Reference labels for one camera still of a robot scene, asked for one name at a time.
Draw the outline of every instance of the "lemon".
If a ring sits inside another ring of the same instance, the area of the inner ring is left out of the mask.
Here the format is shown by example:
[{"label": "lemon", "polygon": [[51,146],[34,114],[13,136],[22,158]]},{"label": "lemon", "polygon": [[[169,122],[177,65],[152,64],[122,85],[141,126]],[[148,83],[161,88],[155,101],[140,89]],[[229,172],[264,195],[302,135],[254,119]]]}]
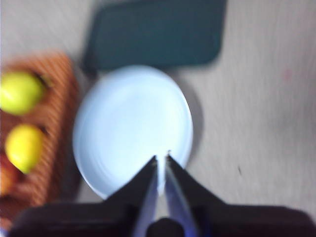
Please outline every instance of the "lemon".
[{"label": "lemon", "polygon": [[13,115],[29,112],[44,96],[45,86],[27,72],[8,72],[1,76],[0,107]]},{"label": "lemon", "polygon": [[43,132],[29,124],[14,127],[5,141],[5,153],[9,161],[27,174],[40,160]]}]

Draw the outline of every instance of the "red apple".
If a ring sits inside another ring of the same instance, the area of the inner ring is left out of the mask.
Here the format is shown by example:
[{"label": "red apple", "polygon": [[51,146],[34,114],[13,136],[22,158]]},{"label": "red apple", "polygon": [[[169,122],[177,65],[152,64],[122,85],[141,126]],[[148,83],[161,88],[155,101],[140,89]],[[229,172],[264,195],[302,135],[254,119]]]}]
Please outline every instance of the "red apple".
[{"label": "red apple", "polygon": [[0,154],[0,197],[11,191],[18,182],[20,171],[8,160],[5,154]]}]

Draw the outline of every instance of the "white plate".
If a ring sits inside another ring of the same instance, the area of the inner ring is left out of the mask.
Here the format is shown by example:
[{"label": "white plate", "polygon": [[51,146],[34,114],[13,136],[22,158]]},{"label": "white plate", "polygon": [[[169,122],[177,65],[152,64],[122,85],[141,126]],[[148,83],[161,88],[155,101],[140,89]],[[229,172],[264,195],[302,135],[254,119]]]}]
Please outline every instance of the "white plate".
[{"label": "white plate", "polygon": [[165,73],[147,66],[118,69],[100,79],[76,117],[73,147],[89,186],[106,198],[154,155],[185,167],[193,125],[187,101]]}]

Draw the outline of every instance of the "wicker basket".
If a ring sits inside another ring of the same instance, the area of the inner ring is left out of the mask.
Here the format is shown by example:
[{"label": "wicker basket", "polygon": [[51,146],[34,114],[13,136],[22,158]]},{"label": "wicker basket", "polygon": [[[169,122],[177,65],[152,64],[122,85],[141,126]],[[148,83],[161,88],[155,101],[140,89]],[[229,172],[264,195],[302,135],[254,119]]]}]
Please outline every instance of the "wicker basket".
[{"label": "wicker basket", "polygon": [[23,209],[54,200],[60,191],[66,146],[78,106],[78,84],[70,59],[61,52],[35,55],[6,64],[5,71],[31,71],[49,78],[52,87],[28,114],[16,117],[1,111],[1,152],[8,132],[19,123],[45,129],[40,162],[24,175],[10,195],[0,198],[1,228],[8,230]]}]

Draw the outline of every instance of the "gray table surface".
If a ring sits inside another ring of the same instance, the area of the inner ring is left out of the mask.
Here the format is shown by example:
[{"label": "gray table surface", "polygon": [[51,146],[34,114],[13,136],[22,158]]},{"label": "gray table surface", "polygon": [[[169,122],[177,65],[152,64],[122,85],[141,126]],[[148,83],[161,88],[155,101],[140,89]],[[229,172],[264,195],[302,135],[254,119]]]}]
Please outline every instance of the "gray table surface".
[{"label": "gray table surface", "polygon": [[[1,60],[57,48],[76,62],[97,2],[2,0]],[[228,203],[315,221],[316,1],[230,0],[218,60],[168,73],[193,114],[193,177]],[[81,182],[77,201],[98,200]]]}]

